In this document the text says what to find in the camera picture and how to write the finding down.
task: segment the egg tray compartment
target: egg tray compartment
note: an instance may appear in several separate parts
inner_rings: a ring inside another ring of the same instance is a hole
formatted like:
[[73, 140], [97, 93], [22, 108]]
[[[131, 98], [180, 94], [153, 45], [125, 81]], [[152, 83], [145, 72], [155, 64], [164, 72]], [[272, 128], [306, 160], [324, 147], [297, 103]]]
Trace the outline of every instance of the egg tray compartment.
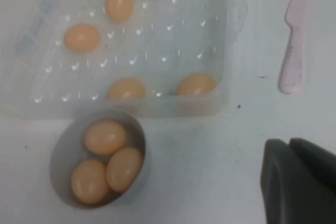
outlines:
[[[81, 111], [118, 106], [138, 116], [213, 114], [229, 99], [233, 4], [229, 0], [134, 0], [132, 17], [114, 23], [105, 0], [41, 0], [6, 53], [3, 83], [7, 106], [30, 118], [73, 117]], [[87, 54], [70, 51], [66, 30], [88, 23], [101, 34], [99, 46]], [[206, 72], [216, 90], [197, 97], [175, 96], [187, 75]], [[111, 85], [137, 77], [146, 98], [107, 101]]]

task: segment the plastic knife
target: plastic knife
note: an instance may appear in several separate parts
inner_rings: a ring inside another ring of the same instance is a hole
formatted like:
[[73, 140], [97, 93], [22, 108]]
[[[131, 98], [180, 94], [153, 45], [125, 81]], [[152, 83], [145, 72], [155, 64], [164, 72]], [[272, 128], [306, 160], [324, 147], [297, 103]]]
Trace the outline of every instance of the plastic knife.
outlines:
[[291, 36], [279, 81], [279, 89], [285, 94], [293, 94], [302, 88], [307, 4], [308, 0], [291, 0], [286, 13]]

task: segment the knife handle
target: knife handle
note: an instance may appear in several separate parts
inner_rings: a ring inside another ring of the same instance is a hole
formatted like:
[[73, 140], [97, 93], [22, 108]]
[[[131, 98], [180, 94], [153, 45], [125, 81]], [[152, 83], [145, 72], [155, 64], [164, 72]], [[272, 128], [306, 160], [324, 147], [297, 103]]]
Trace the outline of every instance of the knife handle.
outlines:
[[302, 88], [303, 37], [302, 30], [292, 28], [279, 82], [279, 89], [284, 94], [293, 94]]

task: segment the brown egg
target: brown egg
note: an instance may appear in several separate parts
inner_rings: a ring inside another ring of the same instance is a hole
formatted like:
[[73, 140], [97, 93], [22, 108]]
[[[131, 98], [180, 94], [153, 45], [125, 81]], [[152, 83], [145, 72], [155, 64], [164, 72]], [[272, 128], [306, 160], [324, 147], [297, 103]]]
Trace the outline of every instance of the brown egg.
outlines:
[[133, 0], [106, 0], [105, 10], [114, 22], [125, 22], [133, 13]]
[[105, 165], [94, 159], [81, 162], [72, 173], [71, 189], [75, 197], [84, 204], [102, 203], [110, 192]]
[[115, 82], [107, 96], [110, 100], [141, 99], [146, 95], [144, 84], [136, 78], [122, 78]]
[[94, 50], [100, 41], [98, 30], [89, 24], [77, 24], [70, 27], [64, 35], [65, 45], [75, 52]]
[[88, 128], [84, 137], [87, 149], [98, 155], [111, 155], [126, 145], [125, 128], [112, 121], [101, 121]]
[[187, 76], [177, 87], [177, 95], [197, 95], [208, 93], [216, 88], [214, 78], [206, 73], [194, 73]]
[[135, 181], [143, 164], [143, 155], [133, 147], [117, 151], [107, 164], [106, 178], [110, 187], [124, 193]]

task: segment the white table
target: white table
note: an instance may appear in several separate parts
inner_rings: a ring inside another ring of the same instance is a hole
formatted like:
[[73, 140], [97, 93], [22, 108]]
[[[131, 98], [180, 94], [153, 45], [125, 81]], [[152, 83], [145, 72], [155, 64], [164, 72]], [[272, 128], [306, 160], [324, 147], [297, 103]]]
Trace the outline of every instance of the white table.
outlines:
[[265, 223], [259, 186], [265, 140], [298, 136], [336, 152], [336, 5], [311, 0], [306, 83], [290, 97], [277, 90], [289, 0], [245, 1], [249, 13], [225, 114], [141, 120], [151, 172], [135, 201], [117, 213], [72, 209], [52, 190], [50, 153], [69, 122], [1, 120], [1, 223]]

